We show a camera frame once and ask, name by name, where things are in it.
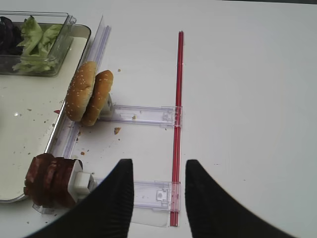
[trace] tray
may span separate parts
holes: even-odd
[[[63,104],[90,35],[87,26],[75,25],[73,43],[54,77],[0,75],[0,203],[23,197],[29,165],[46,150],[58,118],[55,110]]]

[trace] red stick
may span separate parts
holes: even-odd
[[[180,107],[182,106],[182,84],[183,84],[183,46],[184,46],[184,32],[178,33],[178,56],[177,56],[177,82],[176,82],[176,106],[177,114],[175,122],[180,124]],[[173,149],[173,171],[172,181],[179,182],[180,172],[180,132],[181,127],[175,126],[174,128],[174,149]],[[178,226],[178,212],[170,213],[170,225],[172,227]]]

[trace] clear plastic container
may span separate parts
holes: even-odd
[[[14,26],[21,28],[24,20],[33,16],[42,29],[53,24],[61,24],[62,28],[47,56],[15,56],[0,55],[0,74],[23,74],[54,76],[59,72],[67,51],[72,43],[71,30],[76,18],[68,13],[59,12],[26,12],[0,11],[0,16],[9,18]],[[23,69],[14,70],[18,63],[23,63]]]

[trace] hamburger bun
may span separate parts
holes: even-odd
[[[67,90],[65,98],[65,112],[72,121],[80,121],[92,96],[95,76],[97,73],[96,62],[84,63],[75,72]]]
[[[86,111],[81,119],[83,125],[92,126],[96,123],[102,108],[108,100],[112,82],[113,74],[109,70],[96,75],[93,95],[89,100]]]

